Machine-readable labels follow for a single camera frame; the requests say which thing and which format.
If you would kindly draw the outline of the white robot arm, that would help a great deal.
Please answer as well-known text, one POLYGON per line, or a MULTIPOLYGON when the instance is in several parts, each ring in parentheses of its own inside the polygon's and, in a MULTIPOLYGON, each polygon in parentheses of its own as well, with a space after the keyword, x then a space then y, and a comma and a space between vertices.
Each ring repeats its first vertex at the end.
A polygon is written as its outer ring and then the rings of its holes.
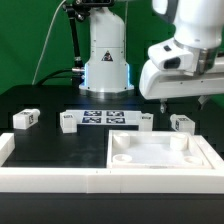
MULTIPOLYGON (((84 93, 96 97, 131 91, 124 58, 124 22, 112 14, 113 0, 78 0, 90 8, 91 56, 85 65, 84 93)), ((152 0, 160 18, 175 26, 172 38, 151 46, 139 90, 147 99, 224 93, 224 57, 218 55, 224 28, 224 0, 152 0)))

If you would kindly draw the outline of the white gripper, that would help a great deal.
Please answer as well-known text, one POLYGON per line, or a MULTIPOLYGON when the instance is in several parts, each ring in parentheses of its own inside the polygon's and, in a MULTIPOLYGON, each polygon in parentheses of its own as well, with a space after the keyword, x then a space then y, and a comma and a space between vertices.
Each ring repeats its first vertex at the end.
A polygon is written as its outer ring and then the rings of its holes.
POLYGON ((139 89, 147 100, 161 99, 161 113, 169 98, 200 96, 203 106, 209 95, 224 93, 224 55, 216 48, 192 48, 171 38, 151 46, 148 56, 139 89))

